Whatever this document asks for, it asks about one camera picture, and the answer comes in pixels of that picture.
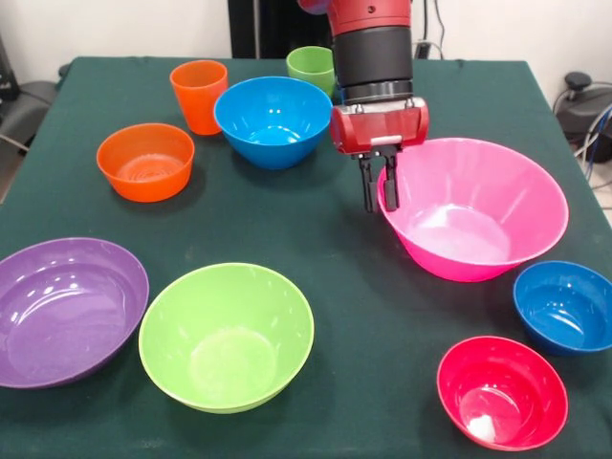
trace white wall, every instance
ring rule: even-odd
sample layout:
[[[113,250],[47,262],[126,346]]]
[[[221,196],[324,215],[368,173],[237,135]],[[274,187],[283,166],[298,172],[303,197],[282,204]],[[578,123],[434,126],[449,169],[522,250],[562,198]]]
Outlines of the white wall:
[[[227,0],[0,0],[0,34],[20,82],[78,55],[231,56]]]
[[[439,28],[429,1],[431,39]],[[439,3],[446,58],[527,60],[548,100],[571,70],[612,80],[609,0]],[[414,0],[415,37],[423,29],[422,5]],[[20,81],[55,79],[76,55],[231,53],[227,0],[0,0],[0,33]]]
[[[429,0],[429,39],[439,38]],[[445,58],[527,60],[552,102],[563,77],[581,70],[612,81],[609,0],[439,0]],[[423,0],[414,0],[413,36],[423,34]]]

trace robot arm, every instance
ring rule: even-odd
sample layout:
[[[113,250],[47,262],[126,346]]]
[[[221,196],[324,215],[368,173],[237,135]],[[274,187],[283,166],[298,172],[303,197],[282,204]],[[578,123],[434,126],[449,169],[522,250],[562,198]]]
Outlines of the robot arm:
[[[410,2],[407,0],[298,0],[312,14],[327,13],[342,105],[331,131],[342,154],[360,161],[365,207],[377,205],[370,161],[383,156],[385,206],[399,206],[396,154],[425,140],[429,115],[412,92]]]

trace green cloth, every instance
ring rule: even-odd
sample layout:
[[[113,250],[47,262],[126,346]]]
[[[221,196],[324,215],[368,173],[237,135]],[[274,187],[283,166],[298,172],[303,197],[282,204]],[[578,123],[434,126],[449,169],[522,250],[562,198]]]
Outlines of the green cloth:
[[[329,137],[303,164],[277,172],[248,164],[222,136],[196,137],[193,177],[179,196],[139,205],[111,190],[96,165],[109,134],[145,121],[186,128],[168,81],[183,61],[75,61],[0,208],[0,256],[57,237],[107,239],[142,261],[151,299],[205,265],[261,264],[309,298],[313,352],[275,399],[219,416],[165,396],[144,374],[133,338],[81,382],[0,390],[0,457],[511,457],[453,426],[435,376],[460,339],[528,342],[512,299],[518,270],[479,284],[424,272],[383,218],[363,211],[358,165]],[[282,60],[226,63],[230,84],[286,72]],[[500,142],[546,167],[566,193],[571,223],[543,258],[612,276],[610,228],[525,63],[417,61],[415,91],[428,102],[431,138]],[[521,457],[611,457],[612,353],[550,361],[567,385],[569,423],[550,446]]]

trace plastic bowl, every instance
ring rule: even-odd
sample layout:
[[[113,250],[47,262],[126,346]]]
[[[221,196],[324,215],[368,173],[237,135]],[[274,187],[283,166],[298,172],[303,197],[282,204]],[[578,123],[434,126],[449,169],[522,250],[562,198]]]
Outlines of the plastic bowl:
[[[0,386],[39,388],[84,378],[139,324],[149,284],[126,249],[57,239],[0,262]]]
[[[265,76],[230,87],[214,113],[240,155],[258,167],[284,169],[315,150],[329,126],[332,102],[305,81]]]
[[[567,392],[555,369],[511,339],[476,337],[455,344],[440,362],[437,383],[450,419],[486,448],[539,448],[567,421]]]
[[[98,167],[123,198],[163,201],[189,181],[195,145],[187,132],[163,123],[136,124],[117,131],[98,149]]]
[[[612,347],[612,283],[566,261],[536,263],[514,283],[514,305],[545,352],[570,356]]]
[[[551,249],[569,208],[557,182],[529,158],[495,143],[439,139],[398,155],[400,208],[379,203],[414,261],[444,279],[496,277]]]
[[[142,321],[149,378],[192,408],[235,413],[278,394],[307,360],[315,325],[308,301],[279,273],[226,263],[170,284]]]

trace pink bowl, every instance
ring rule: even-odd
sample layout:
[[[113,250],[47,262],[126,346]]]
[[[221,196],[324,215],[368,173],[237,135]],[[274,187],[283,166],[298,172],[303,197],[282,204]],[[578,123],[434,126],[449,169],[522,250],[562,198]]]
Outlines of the pink bowl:
[[[386,220],[425,270],[448,280],[496,277],[551,249],[569,221],[555,179],[502,145],[439,139],[398,155],[400,208]]]
[[[555,369],[511,339],[476,337],[455,344],[440,362],[437,383],[450,419],[486,448],[539,448],[567,421],[567,392]]]

